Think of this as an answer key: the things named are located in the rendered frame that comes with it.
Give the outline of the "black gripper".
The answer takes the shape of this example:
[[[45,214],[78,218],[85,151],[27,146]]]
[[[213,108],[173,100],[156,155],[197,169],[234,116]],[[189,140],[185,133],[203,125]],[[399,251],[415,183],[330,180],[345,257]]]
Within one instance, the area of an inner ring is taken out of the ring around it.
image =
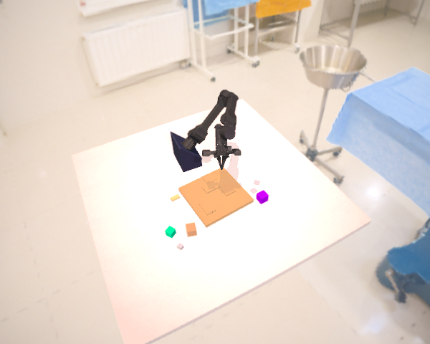
[[[224,145],[224,143],[226,143],[227,144],[227,139],[223,139],[223,138],[215,138],[215,141],[216,141],[216,146],[217,146],[217,143],[220,143],[220,145]],[[232,150],[231,150],[231,153],[227,153],[227,156],[222,156],[222,162],[221,162],[221,156],[218,156],[217,154],[216,154],[216,151],[214,150],[214,151],[210,151],[210,149],[208,149],[208,150],[202,150],[202,156],[203,157],[207,157],[207,156],[210,156],[210,155],[214,155],[214,157],[217,159],[217,161],[219,162],[219,166],[220,166],[220,169],[221,170],[223,170],[223,168],[224,168],[224,164],[225,164],[225,161],[226,161],[226,159],[227,158],[229,158],[229,154],[234,154],[235,156],[241,156],[242,155],[242,152],[241,152],[241,150],[240,149],[238,149],[238,148],[232,148]]]

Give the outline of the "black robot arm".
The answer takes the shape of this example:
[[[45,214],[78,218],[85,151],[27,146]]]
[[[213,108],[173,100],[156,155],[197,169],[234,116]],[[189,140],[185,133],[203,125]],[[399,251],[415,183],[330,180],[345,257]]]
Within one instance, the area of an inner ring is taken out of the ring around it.
[[[224,108],[226,108],[226,111],[220,117],[220,122],[223,125],[217,123],[214,126],[215,138],[232,140],[236,135],[237,116],[235,112],[238,99],[239,97],[234,92],[230,92],[227,89],[222,90],[218,96],[217,104],[204,121],[187,132],[187,138],[184,142],[181,142],[184,148],[193,151],[197,143],[202,143],[208,135],[208,128]],[[218,156],[227,156],[227,153],[231,153],[231,146],[227,146],[226,143],[224,145],[217,143],[216,154]]]

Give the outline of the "small green cube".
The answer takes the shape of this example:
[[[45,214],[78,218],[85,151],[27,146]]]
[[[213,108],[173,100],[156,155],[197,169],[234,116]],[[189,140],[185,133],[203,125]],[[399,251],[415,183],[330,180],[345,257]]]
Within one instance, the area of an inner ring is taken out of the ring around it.
[[[169,226],[167,230],[165,230],[165,232],[166,235],[170,238],[173,238],[176,235],[176,230],[172,226]]]

